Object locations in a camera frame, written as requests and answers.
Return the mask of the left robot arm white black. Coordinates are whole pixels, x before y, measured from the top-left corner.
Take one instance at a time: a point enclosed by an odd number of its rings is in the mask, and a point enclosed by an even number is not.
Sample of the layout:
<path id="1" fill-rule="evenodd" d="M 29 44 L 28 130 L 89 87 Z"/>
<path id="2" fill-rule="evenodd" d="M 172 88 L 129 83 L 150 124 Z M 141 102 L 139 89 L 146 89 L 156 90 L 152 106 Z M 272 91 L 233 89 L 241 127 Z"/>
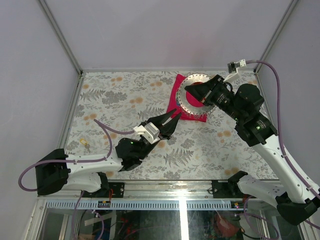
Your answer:
<path id="1" fill-rule="evenodd" d="M 106 154 L 80 156 L 66 154 L 63 148 L 53 150 L 35 167 L 37 194 L 47 196 L 67 190 L 105 197 L 110 190 L 106 173 L 139 167 L 160 142 L 172 137 L 181 117 L 174 113 L 171 110 L 143 121 L 132 131 L 139 139 L 123 137 Z"/>

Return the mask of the round metal key ring disc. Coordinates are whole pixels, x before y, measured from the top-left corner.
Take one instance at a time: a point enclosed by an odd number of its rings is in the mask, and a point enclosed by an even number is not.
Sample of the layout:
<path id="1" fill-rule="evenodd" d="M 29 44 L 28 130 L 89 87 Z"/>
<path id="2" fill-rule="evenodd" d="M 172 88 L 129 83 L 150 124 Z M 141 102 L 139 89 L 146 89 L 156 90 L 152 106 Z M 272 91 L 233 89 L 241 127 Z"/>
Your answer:
<path id="1" fill-rule="evenodd" d="M 187 100 L 187 91 L 185 90 L 185 87 L 187 86 L 192 86 L 195 83 L 205 83 L 209 81 L 211 78 L 207 74 L 202 74 L 202 73 L 195 73 L 191 74 L 188 77 L 186 77 L 182 83 L 180 84 L 176 96 L 177 100 L 179 102 L 179 106 L 182 108 L 182 110 L 190 115 L 190 116 L 195 116 L 195 117 L 202 117 L 204 115 L 208 115 L 212 113 L 216 106 L 215 105 L 210 105 L 210 106 L 194 106 L 189 101 Z"/>

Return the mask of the key with yellow tag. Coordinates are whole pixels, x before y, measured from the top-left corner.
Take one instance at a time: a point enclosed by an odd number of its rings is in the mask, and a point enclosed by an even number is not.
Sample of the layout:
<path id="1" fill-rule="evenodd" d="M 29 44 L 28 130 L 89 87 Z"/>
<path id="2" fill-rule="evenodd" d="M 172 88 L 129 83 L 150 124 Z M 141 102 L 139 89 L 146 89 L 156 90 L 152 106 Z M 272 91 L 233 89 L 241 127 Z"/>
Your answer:
<path id="1" fill-rule="evenodd" d="M 84 139 L 81 138 L 79 142 L 84 146 L 84 148 L 89 152 L 90 151 L 90 144 Z"/>

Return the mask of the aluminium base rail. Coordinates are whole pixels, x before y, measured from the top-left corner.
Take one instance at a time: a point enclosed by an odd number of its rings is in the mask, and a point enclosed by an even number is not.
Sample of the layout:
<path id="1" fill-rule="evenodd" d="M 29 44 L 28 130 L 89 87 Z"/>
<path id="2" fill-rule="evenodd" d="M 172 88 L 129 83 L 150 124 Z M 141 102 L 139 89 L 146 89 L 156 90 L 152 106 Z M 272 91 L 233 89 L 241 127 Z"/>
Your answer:
<path id="1" fill-rule="evenodd" d="M 112 180 L 120 183 L 113 191 L 135 200 L 242 200 L 247 196 L 227 180 Z"/>

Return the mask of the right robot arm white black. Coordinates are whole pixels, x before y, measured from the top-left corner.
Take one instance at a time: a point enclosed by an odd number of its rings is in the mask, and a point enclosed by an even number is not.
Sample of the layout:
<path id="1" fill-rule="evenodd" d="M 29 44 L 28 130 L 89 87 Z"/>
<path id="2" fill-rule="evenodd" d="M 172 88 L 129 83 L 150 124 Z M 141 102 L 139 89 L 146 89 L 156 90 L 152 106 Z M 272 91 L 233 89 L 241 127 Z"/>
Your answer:
<path id="1" fill-rule="evenodd" d="M 264 99 L 257 86 L 245 83 L 233 92 L 232 85 L 220 75 L 193 74 L 181 83 L 177 94 L 180 106 L 190 115 L 201 116 L 217 107 L 235 120 L 238 136 L 266 161 L 281 182 L 275 186 L 240 171 L 229 178 L 231 196 L 256 197 L 275 207 L 294 226 L 319 209 L 319 185 L 298 166 L 280 143 L 274 125 L 260 112 Z"/>

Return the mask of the aluminium frame post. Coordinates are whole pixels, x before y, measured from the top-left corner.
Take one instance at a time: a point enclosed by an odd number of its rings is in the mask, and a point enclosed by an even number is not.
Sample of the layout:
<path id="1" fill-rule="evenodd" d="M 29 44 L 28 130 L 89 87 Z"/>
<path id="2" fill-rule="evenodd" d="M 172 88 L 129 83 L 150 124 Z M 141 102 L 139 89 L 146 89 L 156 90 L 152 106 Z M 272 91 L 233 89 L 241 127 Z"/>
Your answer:
<path id="1" fill-rule="evenodd" d="M 266 48 L 264 49 L 261 57 L 259 58 L 260 61 L 267 61 L 267 58 L 273 49 L 274 45 L 276 44 L 279 36 L 281 35 L 283 29 L 285 28 L 288 20 L 290 19 L 291 15 L 295 11 L 297 5 L 300 3 L 300 0 L 291 0 L 289 5 L 287 6 L 284 14 L 282 15 L 275 31 L 273 32 L 270 40 L 268 41 L 268 44 L 266 45 Z"/>
<path id="2" fill-rule="evenodd" d="M 65 52 L 67 58 L 69 59 L 72 67 L 74 68 L 75 72 L 78 75 L 81 75 L 83 73 L 83 69 L 80 66 L 79 62 L 77 61 L 72 49 L 70 48 L 53 12 L 50 9 L 50 6 L 48 5 L 46 0 L 37 0 L 37 3 L 39 4 L 41 10 L 43 11 L 44 16 L 48 20 L 57 40 L 60 43 L 60 46 L 62 47 L 63 51 Z"/>

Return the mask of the left aluminium frame post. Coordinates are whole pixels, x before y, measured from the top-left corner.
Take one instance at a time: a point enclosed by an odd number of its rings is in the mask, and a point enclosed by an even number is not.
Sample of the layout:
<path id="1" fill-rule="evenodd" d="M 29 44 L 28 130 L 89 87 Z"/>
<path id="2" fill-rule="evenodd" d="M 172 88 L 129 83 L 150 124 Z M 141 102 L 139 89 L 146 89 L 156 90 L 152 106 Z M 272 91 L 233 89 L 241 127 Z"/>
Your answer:
<path id="1" fill-rule="evenodd" d="M 77 61 L 72 49 L 70 48 L 53 12 L 50 9 L 50 6 L 48 5 L 46 0 L 37 0 L 37 3 L 39 4 L 41 10 L 43 11 L 44 16 L 48 20 L 57 40 L 60 43 L 60 46 L 62 47 L 63 51 L 65 52 L 67 58 L 69 59 L 72 67 L 74 68 L 75 72 L 78 75 L 81 75 L 83 73 L 83 69 L 80 66 L 79 62 Z"/>

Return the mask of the red folded cloth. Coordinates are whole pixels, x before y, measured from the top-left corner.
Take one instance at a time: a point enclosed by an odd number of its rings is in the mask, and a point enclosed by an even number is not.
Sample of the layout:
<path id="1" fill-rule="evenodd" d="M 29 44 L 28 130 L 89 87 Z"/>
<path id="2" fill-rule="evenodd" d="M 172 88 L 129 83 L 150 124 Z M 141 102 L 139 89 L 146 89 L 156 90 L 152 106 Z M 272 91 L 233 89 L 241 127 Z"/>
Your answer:
<path id="1" fill-rule="evenodd" d="M 199 121 L 199 122 L 203 122 L 206 123 L 207 122 L 207 116 L 201 116 L 196 118 L 193 115 L 189 115 L 186 112 L 184 112 L 182 110 L 182 108 L 180 107 L 180 103 L 178 101 L 178 97 L 177 97 L 177 91 L 181 85 L 181 83 L 183 82 L 183 80 L 185 80 L 187 77 L 183 76 L 181 74 L 177 74 L 176 78 L 175 78 L 175 82 L 173 84 L 172 90 L 171 90 L 171 94 L 170 94 L 170 98 L 169 98 L 169 104 L 167 107 L 167 113 L 176 109 L 176 111 L 174 112 L 174 114 L 172 115 L 172 117 L 175 117 L 177 114 L 181 113 L 181 120 L 185 120 L 185 121 Z"/>

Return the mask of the right aluminium frame post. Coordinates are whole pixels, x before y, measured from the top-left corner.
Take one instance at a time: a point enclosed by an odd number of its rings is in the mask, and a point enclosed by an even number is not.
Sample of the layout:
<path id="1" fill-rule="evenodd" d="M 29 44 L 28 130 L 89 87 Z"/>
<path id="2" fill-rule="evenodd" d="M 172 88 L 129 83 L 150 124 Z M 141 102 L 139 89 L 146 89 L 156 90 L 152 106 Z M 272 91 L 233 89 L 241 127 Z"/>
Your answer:
<path id="1" fill-rule="evenodd" d="M 268 44 L 266 45 L 266 48 L 264 49 L 261 57 L 259 58 L 260 61 L 267 61 L 267 58 L 273 49 L 274 45 L 276 44 L 279 36 L 281 35 L 283 29 L 285 28 L 288 20 L 290 19 L 291 15 L 295 11 L 297 5 L 300 3 L 300 0 L 291 0 L 289 5 L 287 6 L 284 14 L 282 15 L 275 31 L 273 32 L 270 40 L 268 41 Z"/>

